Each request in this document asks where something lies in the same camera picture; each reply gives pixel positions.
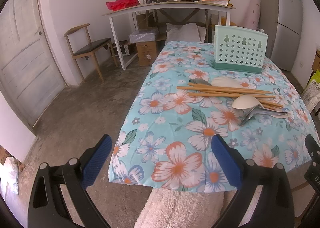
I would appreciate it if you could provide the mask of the metal spoon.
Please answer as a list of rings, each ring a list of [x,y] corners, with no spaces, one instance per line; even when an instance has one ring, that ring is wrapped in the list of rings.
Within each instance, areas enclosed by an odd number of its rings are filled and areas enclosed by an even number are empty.
[[[266,108],[262,108],[261,106],[255,106],[252,108],[242,119],[240,122],[240,126],[243,126],[246,122],[248,122],[254,115],[270,115],[270,116],[287,116],[287,112],[283,111],[275,111]]]

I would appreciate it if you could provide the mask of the white ladle spoon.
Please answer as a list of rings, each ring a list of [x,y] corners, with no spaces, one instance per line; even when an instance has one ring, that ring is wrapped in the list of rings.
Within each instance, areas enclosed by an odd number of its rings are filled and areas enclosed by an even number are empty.
[[[255,97],[244,95],[234,100],[234,102],[232,103],[232,108],[250,111],[252,108],[254,108],[257,105],[264,108],[261,102],[258,101],[258,99],[256,99]],[[291,116],[291,114],[287,112],[287,116],[276,116],[276,117],[289,117],[289,116]]]

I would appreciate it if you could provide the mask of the fluffy white rug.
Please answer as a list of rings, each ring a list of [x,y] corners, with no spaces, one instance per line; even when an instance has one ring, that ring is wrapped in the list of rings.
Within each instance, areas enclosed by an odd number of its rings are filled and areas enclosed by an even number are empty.
[[[212,227],[235,191],[191,193],[154,188],[135,227]]]

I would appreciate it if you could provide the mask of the floral blue tablecloth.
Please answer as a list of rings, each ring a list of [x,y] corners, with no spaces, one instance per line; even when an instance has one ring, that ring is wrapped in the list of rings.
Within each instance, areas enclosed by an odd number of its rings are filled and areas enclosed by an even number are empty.
[[[260,74],[216,70],[214,45],[171,41],[153,63],[121,127],[108,169],[110,182],[169,190],[230,191],[211,140],[227,145],[257,165],[281,163],[291,171],[310,160],[307,135],[317,138],[313,120],[298,92],[269,59]],[[244,113],[230,97],[199,97],[187,89],[195,79],[228,77],[242,88],[269,91],[273,103],[290,117],[256,115],[245,125]]]

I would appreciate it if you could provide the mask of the white door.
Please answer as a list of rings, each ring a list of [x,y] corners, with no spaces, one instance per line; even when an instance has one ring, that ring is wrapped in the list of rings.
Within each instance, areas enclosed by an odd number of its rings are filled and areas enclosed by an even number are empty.
[[[8,0],[1,11],[1,85],[30,129],[66,86],[43,30],[38,0]]]

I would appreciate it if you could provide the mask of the wooden chair black seat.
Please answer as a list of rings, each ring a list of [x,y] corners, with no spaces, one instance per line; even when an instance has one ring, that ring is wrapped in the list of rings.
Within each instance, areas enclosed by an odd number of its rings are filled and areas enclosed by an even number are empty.
[[[87,59],[89,57],[92,57],[93,63],[95,65],[95,69],[96,69],[101,81],[104,82],[104,78],[103,78],[103,75],[102,75],[102,73],[100,71],[99,62],[98,62],[98,59],[97,59],[97,56],[96,56],[95,53],[97,51],[99,51],[100,49],[102,49],[102,48],[107,50],[107,51],[110,51],[111,52],[111,56],[112,56],[113,61],[114,61],[114,64],[115,64],[116,67],[118,67],[116,54],[115,54],[113,46],[112,46],[111,38],[104,38],[104,39],[99,39],[99,40],[96,40],[96,41],[92,41],[91,40],[91,37],[89,35],[89,31],[88,31],[88,26],[89,25],[90,25],[90,23],[86,23],[86,24],[82,24],[82,25],[70,28],[64,34],[64,37],[65,37],[65,39],[67,41],[67,46],[69,48],[69,52],[71,53],[72,59],[73,59],[73,61],[75,63],[75,66],[76,66],[76,68],[78,69],[78,71],[80,73],[81,79],[83,81],[85,81],[84,75],[81,72],[80,66],[78,65],[78,62],[76,60],[79,59],[79,58],[86,58]],[[69,40],[69,36],[74,34],[75,32],[78,32],[79,30],[82,30],[82,29],[84,29],[85,32],[86,32],[86,37],[87,37],[87,40],[88,40],[88,44],[85,45],[84,47],[82,47],[81,49],[77,50],[76,52],[74,52],[74,50],[72,48],[72,45],[71,45],[71,42]]]

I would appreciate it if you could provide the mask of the brown cardboard box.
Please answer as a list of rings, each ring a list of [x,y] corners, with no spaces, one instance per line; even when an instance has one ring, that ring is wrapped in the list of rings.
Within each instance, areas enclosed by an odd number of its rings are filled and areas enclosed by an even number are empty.
[[[155,41],[139,42],[136,43],[139,65],[149,66],[157,58],[157,44]]]

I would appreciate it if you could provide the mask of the mint green utensil holder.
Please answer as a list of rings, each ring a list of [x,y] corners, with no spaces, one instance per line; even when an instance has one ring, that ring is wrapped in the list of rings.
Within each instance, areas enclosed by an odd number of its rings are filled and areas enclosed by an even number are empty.
[[[262,73],[268,35],[237,26],[215,26],[214,58],[217,70]]]

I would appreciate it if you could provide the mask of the grey refrigerator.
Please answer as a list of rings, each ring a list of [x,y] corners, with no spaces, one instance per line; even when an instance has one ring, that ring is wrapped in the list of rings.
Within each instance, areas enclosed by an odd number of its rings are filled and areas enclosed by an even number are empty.
[[[268,35],[266,56],[291,71],[302,33],[302,0],[260,0],[259,26]]]

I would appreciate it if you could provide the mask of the pink rolled mat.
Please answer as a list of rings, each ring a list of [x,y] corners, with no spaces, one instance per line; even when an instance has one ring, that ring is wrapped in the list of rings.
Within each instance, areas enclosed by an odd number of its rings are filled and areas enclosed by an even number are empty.
[[[260,18],[260,1],[250,0],[241,26],[251,30],[257,30]]]

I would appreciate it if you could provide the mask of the white pillow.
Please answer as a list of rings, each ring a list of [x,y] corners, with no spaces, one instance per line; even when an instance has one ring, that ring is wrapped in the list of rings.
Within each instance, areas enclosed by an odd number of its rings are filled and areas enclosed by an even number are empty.
[[[207,29],[197,26],[195,23],[189,23],[183,26],[167,23],[167,39],[165,43],[170,41],[192,41],[204,43]]]

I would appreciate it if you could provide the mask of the red plastic bag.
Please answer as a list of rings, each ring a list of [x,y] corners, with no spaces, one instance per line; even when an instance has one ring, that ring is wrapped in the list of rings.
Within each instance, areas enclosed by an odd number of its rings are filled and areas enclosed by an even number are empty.
[[[109,1],[106,6],[111,11],[123,10],[125,8],[134,7],[140,5],[139,0],[116,0]]]

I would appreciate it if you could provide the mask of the white side table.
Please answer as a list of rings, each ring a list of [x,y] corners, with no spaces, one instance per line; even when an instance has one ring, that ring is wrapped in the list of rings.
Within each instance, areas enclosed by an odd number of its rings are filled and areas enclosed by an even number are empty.
[[[160,3],[151,3],[151,4],[143,4],[138,6],[133,6],[129,8],[125,8],[118,11],[112,11],[104,14],[104,16],[107,16],[110,22],[111,31],[113,35],[114,42],[116,43],[116,48],[118,51],[118,56],[120,59],[121,68],[123,71],[126,70],[126,68],[133,62],[133,60],[137,57],[137,54],[135,54],[130,60],[127,62],[124,62],[123,55],[121,54],[120,44],[118,40],[118,35],[116,32],[116,29],[114,27],[113,19],[114,17],[125,15],[125,14],[131,14],[131,13],[137,13],[142,11],[153,11],[153,10],[159,10],[162,13],[165,9],[170,8],[182,8],[182,9],[194,9],[194,10],[205,10],[205,11],[216,11],[218,13],[218,24],[221,24],[221,15],[222,13],[226,14],[226,25],[229,26],[231,22],[231,10],[234,10],[235,7],[231,6],[224,6],[219,4],[213,4],[210,2],[201,2],[201,1],[172,1],[172,2],[160,2]]]

